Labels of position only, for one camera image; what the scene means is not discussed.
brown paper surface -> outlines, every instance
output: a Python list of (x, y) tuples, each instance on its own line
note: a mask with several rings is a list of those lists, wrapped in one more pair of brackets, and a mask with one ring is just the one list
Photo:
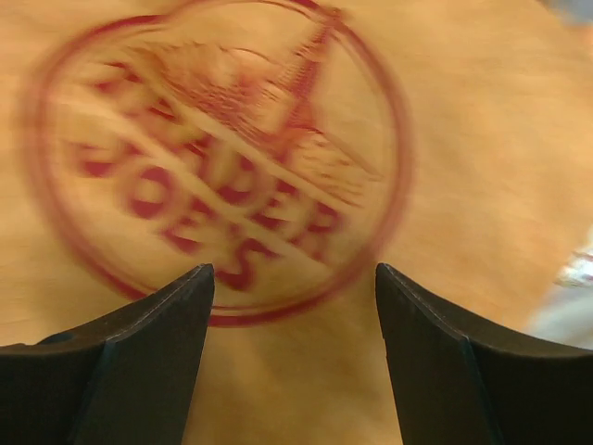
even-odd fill
[(185, 443), (379, 444), (377, 261), (522, 325), (592, 221), (586, 48), (527, 0), (332, 6), (4, 2), (2, 344), (213, 261)]

red logo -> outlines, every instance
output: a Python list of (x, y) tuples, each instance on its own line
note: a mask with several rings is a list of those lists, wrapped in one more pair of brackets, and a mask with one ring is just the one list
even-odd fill
[(26, 97), (35, 190), (137, 299), (202, 262), (214, 325), (302, 312), (372, 267), (409, 185), (392, 76), (344, 11), (195, 0), (69, 43)]

trader joe's logo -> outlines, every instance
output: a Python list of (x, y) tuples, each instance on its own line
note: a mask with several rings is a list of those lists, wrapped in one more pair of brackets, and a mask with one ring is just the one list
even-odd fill
[(215, 325), (303, 311), (372, 267), (410, 166), (393, 79), (348, 23), (201, 0), (62, 48), (24, 125), (62, 239), (132, 299), (213, 262)]

red circle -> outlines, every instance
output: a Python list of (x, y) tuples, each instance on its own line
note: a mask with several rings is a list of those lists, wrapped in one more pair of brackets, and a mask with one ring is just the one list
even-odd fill
[[(284, 1), (288, 4), (303, 6), (309, 10), (318, 8), (318, 6), (310, 0)], [(47, 125), (48, 117), (45, 114), (45, 109), (48, 105), (52, 82), (59, 74), (60, 69), (68, 63), (71, 57), (77, 55), (87, 45), (106, 34), (116, 32), (124, 27), (159, 24), (176, 14), (183, 12), (188, 6), (197, 3), (211, 4), (214, 3), (214, 0), (190, 0), (185, 5), (178, 7), (167, 15), (139, 16), (122, 19), (84, 33), (75, 40), (64, 45), (43, 64), (40, 70), (36, 70), (30, 87), (25, 91), (23, 101), (24, 110), (22, 114), (22, 119), (24, 120), (23, 128), (26, 131), (24, 134), (24, 155), (30, 177), (32, 178), (35, 195), (40, 201), (41, 206), (44, 207), (45, 213), (49, 217), (49, 222), (76, 257), (131, 299), (142, 298), (145, 294), (129, 284), (130, 282), (135, 281), (132, 277), (128, 276), (128, 281), (124, 281), (122, 279), (124, 273), (121, 273), (120, 276), (116, 276), (108, 270), (105, 265), (109, 264), (109, 260), (85, 239), (83, 233), (78, 229), (76, 222), (73, 221), (70, 215), (68, 215), (65, 208), (61, 206), (60, 197), (57, 195), (57, 191), (53, 185), (55, 178), (52, 177), (52, 173), (47, 168), (47, 165), (49, 165), (50, 162), (48, 147), (44, 140), (44, 128)], [(270, 3), (277, 6), (290, 7), (278, 5), (276, 2), (265, 0), (254, 0), (254, 3)], [(355, 278), (360, 276), (360, 272), (365, 267), (368, 267), (369, 262), (372, 262), (373, 253), (380, 250), (387, 238), (393, 234), (396, 225), (399, 222), (410, 188), (410, 164), (412, 161), (409, 126), (407, 124), (407, 115), (403, 99), (395, 82), (392, 80), (392, 77), (385, 71), (377, 56), (372, 53), (367, 45), (363, 43), (346, 25), (341, 27), (340, 32), (348, 39), (359, 56), (367, 63), (368, 67), (373, 72), (375, 81), (378, 83), (385, 96), (385, 100), (393, 118), (397, 173), (393, 178), (394, 181), (392, 183), (388, 209), (385, 210), (385, 215), (379, 224), (379, 229), (374, 234), (371, 242), (362, 250), (362, 252), (355, 255), (353, 260), (343, 267), (340, 273), (337, 273), (334, 276), (323, 291), (314, 293), (306, 299), (300, 299), (287, 306), (259, 313), (233, 315), (212, 313), (209, 321), (210, 325), (246, 326), (262, 324), (290, 315), (296, 315), (313, 308), (330, 298), (337, 290), (350, 284)], [(232, 310), (238, 308), (215, 307), (215, 309)]]

paper bag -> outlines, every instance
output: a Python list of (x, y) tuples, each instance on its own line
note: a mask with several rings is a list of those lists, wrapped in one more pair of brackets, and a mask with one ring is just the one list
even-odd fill
[(1, 341), (213, 262), (187, 444), (397, 443), (375, 264), (520, 327), (593, 221), (591, 61), (533, 1), (30, 0), (0, 30)]

